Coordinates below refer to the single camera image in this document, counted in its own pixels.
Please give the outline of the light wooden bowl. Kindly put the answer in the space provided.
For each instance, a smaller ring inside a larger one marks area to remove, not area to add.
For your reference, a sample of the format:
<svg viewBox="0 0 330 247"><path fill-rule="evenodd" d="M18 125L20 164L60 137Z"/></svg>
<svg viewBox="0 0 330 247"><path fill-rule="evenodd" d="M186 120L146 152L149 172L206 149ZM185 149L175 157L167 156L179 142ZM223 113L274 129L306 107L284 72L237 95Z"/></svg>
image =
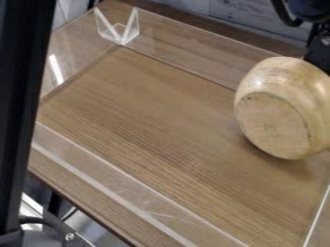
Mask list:
<svg viewBox="0 0 330 247"><path fill-rule="evenodd" d="M330 75L294 57L264 60L238 84L235 117L249 141L278 158L330 151Z"/></svg>

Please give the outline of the black table leg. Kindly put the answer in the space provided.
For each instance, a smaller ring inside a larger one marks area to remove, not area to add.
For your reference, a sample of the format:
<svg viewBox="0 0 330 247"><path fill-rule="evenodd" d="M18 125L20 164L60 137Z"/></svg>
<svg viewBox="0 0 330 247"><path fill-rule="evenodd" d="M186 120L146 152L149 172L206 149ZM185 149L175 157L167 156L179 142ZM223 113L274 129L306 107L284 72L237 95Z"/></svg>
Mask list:
<svg viewBox="0 0 330 247"><path fill-rule="evenodd" d="M56 192L54 192L51 195L51 200L50 200L50 204L48 204L48 212L54 216L59 216L62 203L63 203L63 199L56 194Z"/></svg>

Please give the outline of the clear acrylic corner bracket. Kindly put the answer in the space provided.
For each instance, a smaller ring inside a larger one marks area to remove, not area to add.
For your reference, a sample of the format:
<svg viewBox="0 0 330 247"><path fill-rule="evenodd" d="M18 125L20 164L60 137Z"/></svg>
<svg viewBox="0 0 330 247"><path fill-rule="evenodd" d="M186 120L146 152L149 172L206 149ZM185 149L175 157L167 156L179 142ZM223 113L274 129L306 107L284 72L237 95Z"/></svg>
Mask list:
<svg viewBox="0 0 330 247"><path fill-rule="evenodd" d="M127 24L113 24L99 8L94 9L98 34L118 45L127 45L139 36L139 14L134 8Z"/></svg>

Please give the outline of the metal base plate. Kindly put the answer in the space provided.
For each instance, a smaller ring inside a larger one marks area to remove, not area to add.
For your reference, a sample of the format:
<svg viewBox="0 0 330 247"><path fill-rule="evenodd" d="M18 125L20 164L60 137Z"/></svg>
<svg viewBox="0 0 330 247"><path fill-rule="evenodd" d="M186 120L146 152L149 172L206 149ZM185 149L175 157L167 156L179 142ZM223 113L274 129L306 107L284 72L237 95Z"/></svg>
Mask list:
<svg viewBox="0 0 330 247"><path fill-rule="evenodd" d="M66 239L64 247L95 247L82 236L80 234L51 213L47 211L43 212L43 218L50 220L52 223L60 226L62 233L59 233L52 227L43 226L43 232L50 234L56 238Z"/></svg>

